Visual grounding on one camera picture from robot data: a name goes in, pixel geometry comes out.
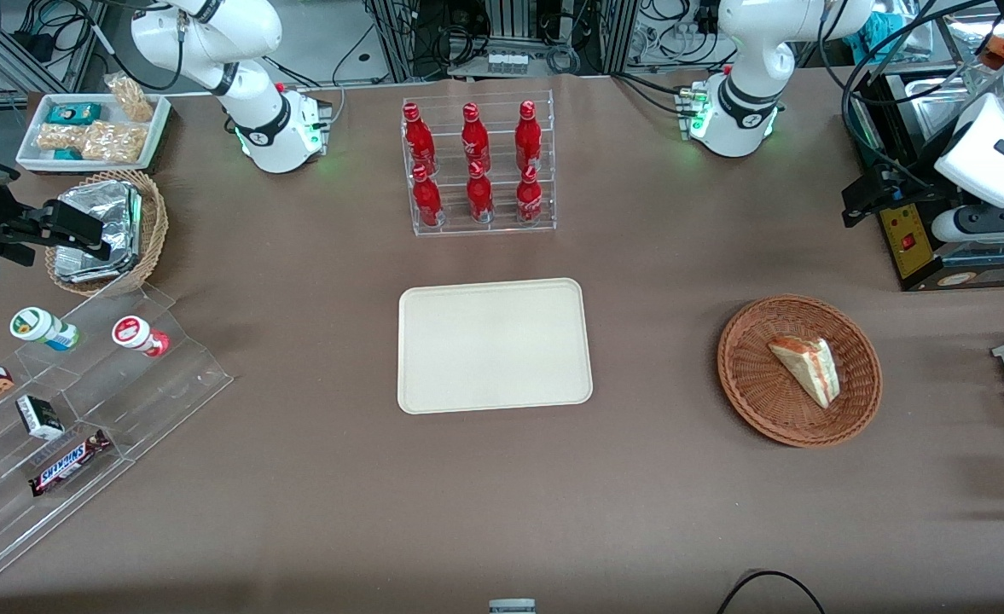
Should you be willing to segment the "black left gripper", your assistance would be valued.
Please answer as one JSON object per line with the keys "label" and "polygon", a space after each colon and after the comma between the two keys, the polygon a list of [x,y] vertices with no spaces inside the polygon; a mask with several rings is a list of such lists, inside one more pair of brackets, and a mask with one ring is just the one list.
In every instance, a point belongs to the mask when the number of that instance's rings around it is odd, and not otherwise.
{"label": "black left gripper", "polygon": [[892,170],[889,165],[873,165],[864,171],[862,189],[864,192],[841,194],[844,205],[841,217],[846,229],[860,224],[878,210],[892,211],[939,200],[939,192],[934,185],[916,182],[903,172]]}

